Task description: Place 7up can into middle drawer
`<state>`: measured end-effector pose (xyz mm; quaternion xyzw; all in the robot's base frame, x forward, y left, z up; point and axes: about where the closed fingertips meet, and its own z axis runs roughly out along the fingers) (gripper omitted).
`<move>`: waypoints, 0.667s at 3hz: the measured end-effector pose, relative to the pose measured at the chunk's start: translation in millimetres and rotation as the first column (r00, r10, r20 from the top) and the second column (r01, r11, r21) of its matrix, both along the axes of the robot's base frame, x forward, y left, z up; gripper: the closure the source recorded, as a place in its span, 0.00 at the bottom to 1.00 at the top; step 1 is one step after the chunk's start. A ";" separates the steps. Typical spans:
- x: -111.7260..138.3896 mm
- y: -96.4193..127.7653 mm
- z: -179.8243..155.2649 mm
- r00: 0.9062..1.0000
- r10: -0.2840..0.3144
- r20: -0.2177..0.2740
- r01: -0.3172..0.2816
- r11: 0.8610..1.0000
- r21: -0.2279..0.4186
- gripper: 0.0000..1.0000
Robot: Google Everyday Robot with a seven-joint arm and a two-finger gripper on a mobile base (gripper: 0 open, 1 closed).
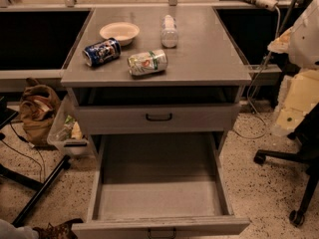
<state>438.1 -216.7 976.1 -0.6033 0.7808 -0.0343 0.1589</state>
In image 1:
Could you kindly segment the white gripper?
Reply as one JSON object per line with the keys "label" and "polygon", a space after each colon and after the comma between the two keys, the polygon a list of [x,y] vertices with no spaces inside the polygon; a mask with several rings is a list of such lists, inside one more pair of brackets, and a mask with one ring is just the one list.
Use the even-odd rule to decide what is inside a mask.
{"label": "white gripper", "polygon": [[[270,52],[287,54],[289,52],[292,28],[288,28],[278,38],[267,46]],[[304,115],[319,103],[319,72],[316,70],[302,70],[294,77],[285,76],[280,92],[283,100],[281,109],[274,112],[271,133],[286,136],[293,132],[303,121]]]}

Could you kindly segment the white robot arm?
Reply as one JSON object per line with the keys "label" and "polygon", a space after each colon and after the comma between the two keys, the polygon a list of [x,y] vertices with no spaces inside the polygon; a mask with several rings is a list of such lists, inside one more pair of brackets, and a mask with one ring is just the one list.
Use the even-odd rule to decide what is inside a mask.
{"label": "white robot arm", "polygon": [[288,55],[300,68],[282,80],[271,132],[285,136],[293,132],[319,103],[319,0],[312,0],[294,25],[272,41],[267,49]]}

